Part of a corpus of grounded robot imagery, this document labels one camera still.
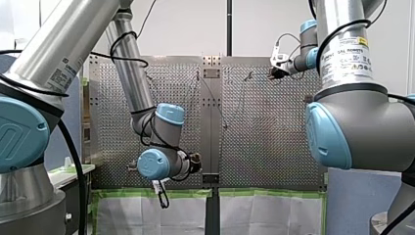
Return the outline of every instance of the metal pole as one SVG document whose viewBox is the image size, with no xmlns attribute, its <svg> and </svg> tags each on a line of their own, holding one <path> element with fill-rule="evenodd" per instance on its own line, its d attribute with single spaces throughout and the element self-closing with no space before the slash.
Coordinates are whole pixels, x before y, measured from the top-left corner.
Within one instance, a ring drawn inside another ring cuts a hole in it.
<svg viewBox="0 0 415 235">
<path fill-rule="evenodd" d="M 228 0 L 227 56 L 232 56 L 232 0 Z"/>
</svg>

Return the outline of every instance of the white wall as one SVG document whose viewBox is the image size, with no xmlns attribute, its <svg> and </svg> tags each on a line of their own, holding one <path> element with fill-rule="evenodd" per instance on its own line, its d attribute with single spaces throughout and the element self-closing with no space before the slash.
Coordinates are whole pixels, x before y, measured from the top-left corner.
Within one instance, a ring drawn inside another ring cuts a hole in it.
<svg viewBox="0 0 415 235">
<path fill-rule="evenodd" d="M 152 1 L 133 3 L 136 31 L 140 30 Z M 234 56 L 270 56 L 279 35 L 284 32 L 298 35 L 300 25 L 311 19 L 303 0 L 234 0 L 233 10 Z M 389 1 L 382 17 L 368 31 L 374 78 L 391 93 L 404 95 L 410 89 L 410 20 L 411 0 Z M 289 37 L 281 43 L 285 53 L 297 46 Z M 143 55 L 225 55 L 226 1 L 158 0 L 139 39 L 139 47 Z M 105 36 L 96 50 L 108 51 Z"/>
<path fill-rule="evenodd" d="M 153 0 L 132 4 L 133 28 L 140 31 Z M 139 47 L 142 55 L 192 56 L 226 52 L 226 1 L 158 0 L 150 15 Z M 96 49 L 108 52 L 103 36 Z"/>
</svg>

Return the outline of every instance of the black cable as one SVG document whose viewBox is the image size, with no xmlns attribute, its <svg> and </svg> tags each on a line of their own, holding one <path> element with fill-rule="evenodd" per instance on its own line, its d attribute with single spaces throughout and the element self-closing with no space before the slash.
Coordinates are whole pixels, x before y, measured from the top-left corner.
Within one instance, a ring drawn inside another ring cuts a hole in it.
<svg viewBox="0 0 415 235">
<path fill-rule="evenodd" d="M 286 32 L 286 33 L 283 33 L 283 34 L 281 34 L 281 36 L 280 37 L 278 37 L 278 39 L 277 39 L 277 42 L 275 43 L 275 45 L 276 46 L 279 46 L 280 45 L 280 41 L 281 41 L 281 39 L 283 38 L 283 37 L 285 37 L 285 36 L 291 36 L 291 37 L 293 37 L 298 43 L 301 43 L 301 41 L 296 37 L 296 36 L 294 36 L 292 33 L 289 33 L 289 32 Z"/>
<path fill-rule="evenodd" d="M 7 77 L 7 76 L 5 76 L 1 73 L 0 73 L 0 80 L 8 83 L 11 86 L 15 86 L 17 88 L 22 88 L 22 89 L 29 90 L 29 91 L 32 91 L 32 92 L 36 92 L 36 93 L 43 94 L 43 95 L 59 96 L 59 97 L 68 97 L 69 96 L 68 94 L 65 94 L 65 93 L 46 91 L 46 90 L 41 90 L 41 89 L 33 88 L 31 86 L 24 85 L 22 83 L 19 83 L 19 82 L 16 82 L 16 81 L 10 79 L 9 77 Z"/>
<path fill-rule="evenodd" d="M 406 103 L 408 103 L 410 105 L 415 106 L 415 100 L 412 100 L 412 99 L 410 99 L 408 97 L 404 97 L 404 96 L 400 96 L 400 95 L 394 95 L 394 94 L 388 94 L 388 97 L 394 98 L 396 100 L 401 100 L 401 101 L 404 101 L 404 102 L 406 102 Z"/>
<path fill-rule="evenodd" d="M 412 100 L 408 97 L 400 96 L 400 95 L 394 95 L 394 94 L 388 94 L 388 97 L 394 98 L 400 101 L 404 101 L 410 105 L 415 106 L 415 100 Z M 392 221 L 387 228 L 381 233 L 381 235 L 388 235 L 390 232 L 396 228 L 407 216 L 415 212 L 415 202 L 413 202 L 405 211 L 403 211 L 394 221 Z"/>
<path fill-rule="evenodd" d="M 388 0 L 385 0 L 384 7 L 382 8 L 379 15 L 375 18 L 375 20 L 372 21 L 372 24 L 374 24 L 381 17 L 381 15 L 384 13 L 385 9 L 387 8 L 387 5 L 388 5 Z"/>
<path fill-rule="evenodd" d="M 118 43 L 122 39 L 124 39 L 128 35 L 133 35 L 136 40 L 138 38 L 137 33 L 135 33 L 135 31 L 125 32 L 119 38 L 117 38 L 116 41 L 114 41 L 113 45 L 111 45 L 111 48 L 110 48 L 110 56 L 112 57 L 112 61 L 114 61 L 113 57 L 114 57 L 114 53 L 115 53 L 115 47 L 118 45 Z"/>
<path fill-rule="evenodd" d="M 118 60 L 118 61 L 136 61 L 136 62 L 141 62 L 141 63 L 144 63 L 143 68 L 146 68 L 146 67 L 149 66 L 149 63 L 148 62 L 146 62 L 145 60 L 142 60 L 142 59 L 138 59 L 138 58 L 115 57 L 115 56 L 109 56 L 109 55 L 101 54 L 101 53 L 98 53 L 98 52 L 91 52 L 91 55 L 99 56 L 99 57 L 103 57 L 103 58 L 107 58 L 107 59 L 112 59 L 112 60 Z"/>
<path fill-rule="evenodd" d="M 381 235 L 388 235 L 390 232 L 396 228 L 407 216 L 412 214 L 415 211 L 415 202 L 411 204 L 405 211 L 403 211 L 392 223 L 390 223 L 387 228 L 381 233 Z"/>
<path fill-rule="evenodd" d="M 61 129 L 64 135 L 65 141 L 72 156 L 73 163 L 75 164 L 76 175 L 78 178 L 79 186 L 79 235 L 85 234 L 86 222 L 87 222 L 87 203 L 86 203 L 86 184 L 85 176 L 83 175 L 82 164 L 79 159 L 79 155 L 76 152 L 75 145 L 73 144 L 72 138 L 70 137 L 69 131 L 62 120 L 59 120 L 58 127 Z"/>
<path fill-rule="evenodd" d="M 23 50 L 4 50 L 0 51 L 0 55 L 6 55 L 6 54 L 13 54 L 13 53 L 21 53 Z M 149 63 L 145 60 L 138 59 L 138 58 L 123 58 L 123 57 L 115 57 L 110 55 L 101 54 L 98 52 L 91 52 L 91 55 L 99 56 L 102 58 L 112 59 L 112 60 L 119 60 L 119 61 L 136 61 L 144 63 L 143 68 L 147 68 L 149 66 Z"/>
<path fill-rule="evenodd" d="M 314 5 L 312 3 L 312 0 L 308 0 L 308 6 L 310 7 L 311 15 L 314 17 L 315 20 L 317 20 L 317 16 L 315 15 Z"/>
<path fill-rule="evenodd" d="M 13 53 L 21 53 L 23 50 L 3 50 L 0 51 L 0 55 L 6 55 L 6 54 L 13 54 Z"/>
<path fill-rule="evenodd" d="M 160 201 L 161 208 L 162 208 L 162 209 L 168 209 L 168 207 L 170 207 L 170 201 L 168 200 L 168 197 L 167 197 L 167 192 L 165 192 L 165 189 L 164 189 L 164 187 L 162 186 L 162 183 L 161 183 L 161 181 L 160 181 L 160 180 L 159 180 L 159 185 L 160 185 L 160 187 L 161 187 L 161 192 L 159 192 L 159 193 L 158 193 L 158 196 L 159 196 L 159 201 Z M 165 203 L 164 203 L 164 201 L 162 200 L 161 195 L 164 195 L 164 197 L 165 197 Z"/>
<path fill-rule="evenodd" d="M 164 141 L 162 138 L 161 138 L 161 136 L 159 135 L 159 133 L 157 132 L 157 130 L 156 130 L 156 128 L 154 127 L 154 124 L 153 124 L 153 121 L 154 121 L 154 119 L 155 119 L 155 116 L 156 116 L 156 112 L 153 112 L 152 114 L 151 114 L 151 116 L 149 117 L 149 119 L 147 120 L 147 121 L 145 121 L 145 123 L 144 123 L 144 125 L 143 125 L 143 131 L 141 131 L 141 133 L 140 133 L 140 141 L 141 141 L 141 143 L 144 145 L 144 146 L 151 146 L 151 145 L 153 145 L 153 146 L 156 146 L 156 147 L 161 147 L 161 148 L 166 148 L 166 149 L 172 149 L 172 150 L 174 150 L 174 151 L 181 151 L 181 152 L 183 152 L 185 155 L 186 155 L 186 158 L 185 158 L 185 160 L 189 160 L 190 161 L 190 157 L 189 157 L 189 154 L 187 154 L 183 149 L 181 149 L 180 147 L 174 147 L 174 146 L 171 146 L 170 144 L 168 144 L 166 141 Z M 150 125 L 151 126 L 151 128 L 152 128 L 152 131 L 153 131 L 153 134 L 155 134 L 161 141 L 162 141 L 162 145 L 161 144 L 157 144 L 157 143 L 153 143 L 153 142 L 150 142 L 150 143 L 146 143 L 145 141 L 144 141 L 144 130 L 146 129 L 146 127 L 148 126 L 148 125 Z M 181 171 L 181 169 L 182 169 L 182 167 L 183 167 L 183 161 L 181 162 L 182 163 L 182 165 L 181 165 L 181 167 L 180 167 L 180 170 L 179 170 L 179 172 Z M 189 175 L 190 175 L 190 164 L 189 164 L 189 168 L 188 168 L 188 170 L 187 170 L 187 172 L 186 172 L 186 175 L 185 175 L 185 177 L 184 178 L 174 178 L 174 177 L 170 177 L 170 179 L 172 180 L 172 181 L 175 181 L 175 182 L 181 182 L 181 181 L 184 181 L 184 180 L 186 180 L 188 177 L 189 177 Z"/>
<path fill-rule="evenodd" d="M 147 13 L 147 16 L 146 16 L 146 18 L 145 18 L 145 19 L 144 19 L 144 21 L 143 21 L 143 25 L 141 25 L 141 29 L 140 29 L 140 32 L 138 33 L 137 39 L 141 36 L 141 33 L 143 33 L 144 26 L 146 25 L 146 22 L 147 22 L 147 20 L 149 19 L 150 14 L 151 14 L 151 13 L 152 13 L 152 11 L 153 11 L 153 7 L 155 6 L 156 1 L 157 1 L 157 0 L 154 0 L 154 1 L 153 1 L 152 6 L 150 7 L 150 10 L 149 10 L 149 12 Z"/>
<path fill-rule="evenodd" d="M 332 39 L 343 29 L 345 29 L 346 27 L 355 25 L 355 24 L 367 24 L 366 27 L 369 27 L 372 23 L 369 20 L 357 20 L 357 21 L 353 21 L 353 22 L 349 22 L 346 24 L 343 24 L 341 26 L 339 26 L 338 28 L 336 28 L 336 30 L 334 30 L 333 32 L 331 32 L 325 39 L 324 41 L 320 44 L 320 48 L 318 49 L 317 52 L 317 58 L 316 58 L 316 69 L 318 74 L 320 74 L 320 60 L 321 60 L 321 56 L 323 55 L 323 51 L 324 49 L 329 45 L 329 43 L 332 41 Z"/>
</svg>

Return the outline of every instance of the metal bracket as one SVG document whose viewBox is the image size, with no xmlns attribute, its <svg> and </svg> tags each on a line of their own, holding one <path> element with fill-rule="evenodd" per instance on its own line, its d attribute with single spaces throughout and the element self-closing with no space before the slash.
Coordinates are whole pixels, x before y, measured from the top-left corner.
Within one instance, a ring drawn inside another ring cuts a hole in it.
<svg viewBox="0 0 415 235">
<path fill-rule="evenodd" d="M 204 184 L 218 184 L 219 174 L 218 173 L 205 173 L 203 174 Z"/>
<path fill-rule="evenodd" d="M 220 78 L 220 69 L 204 69 L 204 78 Z"/>
</svg>

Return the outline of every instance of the green tape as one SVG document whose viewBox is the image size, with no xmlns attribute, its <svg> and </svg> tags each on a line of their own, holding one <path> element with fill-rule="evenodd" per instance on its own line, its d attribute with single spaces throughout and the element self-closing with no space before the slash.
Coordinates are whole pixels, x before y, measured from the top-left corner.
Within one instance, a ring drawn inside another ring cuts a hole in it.
<svg viewBox="0 0 415 235">
<path fill-rule="evenodd" d="M 211 190 L 167 190 L 167 196 L 171 199 L 186 198 L 207 198 L 211 197 Z M 327 217 L 327 193 L 325 192 L 307 192 L 307 191 L 291 191 L 291 190 L 274 190 L 274 189 L 219 189 L 221 197 L 251 197 L 251 196 L 274 196 L 301 199 L 321 199 L 321 232 L 326 235 L 326 217 Z M 106 189 L 92 191 L 92 220 L 93 235 L 97 234 L 98 225 L 98 204 L 101 199 L 105 198 L 156 198 L 157 195 L 153 189 L 143 188 L 125 188 L 125 189 Z"/>
<path fill-rule="evenodd" d="M 97 227 L 98 227 L 98 204 L 100 202 L 100 195 L 92 193 L 92 230 L 93 235 L 97 235 Z"/>
<path fill-rule="evenodd" d="M 211 197 L 211 190 L 167 190 L 170 199 L 191 199 L 191 198 L 208 198 Z M 124 189 L 104 189 L 92 191 L 92 222 L 93 235 L 97 234 L 98 226 L 98 205 L 101 199 L 106 198 L 157 198 L 153 189 L 144 188 L 124 188 Z"/>
<path fill-rule="evenodd" d="M 321 234 L 326 235 L 327 232 L 327 193 L 321 193 L 324 196 L 322 197 L 322 209 L 321 209 Z"/>
<path fill-rule="evenodd" d="M 275 190 L 275 189 L 219 189 L 221 197 L 252 197 L 252 196 L 275 196 L 302 199 L 321 199 L 324 193 L 309 191 Z"/>
</svg>

